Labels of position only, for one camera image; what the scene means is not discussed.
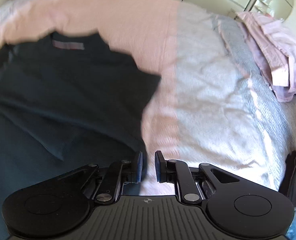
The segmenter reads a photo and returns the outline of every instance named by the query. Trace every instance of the screw head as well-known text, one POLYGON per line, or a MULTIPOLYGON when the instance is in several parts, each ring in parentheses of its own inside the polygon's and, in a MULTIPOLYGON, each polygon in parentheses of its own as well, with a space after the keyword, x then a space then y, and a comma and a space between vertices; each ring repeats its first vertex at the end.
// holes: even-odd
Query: screw head
POLYGON ((190 193, 190 194, 186 194, 184 196, 184 199, 189 201, 189 202, 194 202, 194 201, 199 200, 199 196, 197 194, 190 193))
POLYGON ((112 199, 112 196, 110 194, 102 193, 102 194, 97 195, 97 200, 101 201, 101 202, 106 202, 111 199, 112 199))

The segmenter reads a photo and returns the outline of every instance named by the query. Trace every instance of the light pink garment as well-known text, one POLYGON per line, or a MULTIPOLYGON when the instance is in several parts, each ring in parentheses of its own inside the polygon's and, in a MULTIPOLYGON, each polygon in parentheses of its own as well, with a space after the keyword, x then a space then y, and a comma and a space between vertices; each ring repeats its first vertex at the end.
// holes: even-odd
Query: light pink garment
POLYGON ((238 16, 245 23, 249 33, 252 35, 256 44, 266 58, 272 74, 271 85, 287 88, 278 88, 283 90, 283 98, 290 101, 296 94, 296 40, 290 30, 282 25, 279 20, 274 20, 260 13, 242 12, 238 16), (276 50, 283 56, 276 57, 276 50), (274 68, 288 58, 288 66, 280 65, 280 68, 274 68))
MULTIPOLYGON (((153 166, 160 149, 176 156, 175 67, 177 0, 31 0, 0 25, 4 43, 36 41, 50 32, 82 36, 99 32, 110 49, 130 53, 138 68, 162 76, 146 107, 142 134, 153 166)), ((148 174, 156 181, 154 174, 148 174)), ((149 188, 142 194, 149 194, 149 188)))
POLYGON ((271 70, 270 70, 268 61, 266 60, 264 54, 261 52, 260 48, 258 47, 255 39, 248 32, 245 25, 243 23, 238 23, 238 25, 244 34, 245 42, 248 45, 254 57, 254 60, 261 71, 261 75, 263 76, 265 83, 268 86, 270 86, 271 90, 273 90, 279 102, 291 101, 295 93, 289 93, 288 92, 289 88, 287 87, 272 85, 272 75, 271 75, 271 70))
POLYGON ((238 16, 247 26, 249 33, 255 39, 261 52, 269 63, 272 85, 283 87, 289 86, 288 59, 279 49, 273 46, 270 40, 263 34, 261 26, 255 21, 254 14, 244 12, 239 13, 238 16))

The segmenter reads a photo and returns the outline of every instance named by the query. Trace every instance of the ribbed black surface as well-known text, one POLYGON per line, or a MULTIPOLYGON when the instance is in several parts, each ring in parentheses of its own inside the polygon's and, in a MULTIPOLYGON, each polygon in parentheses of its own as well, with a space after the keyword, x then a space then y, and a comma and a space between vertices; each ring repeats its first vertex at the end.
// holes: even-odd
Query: ribbed black surface
MULTIPOLYGON (((57 240, 233 240, 214 228, 197 207, 175 196, 122 196, 95 209, 80 228, 57 240)), ((283 236, 276 240, 286 240, 283 236)))

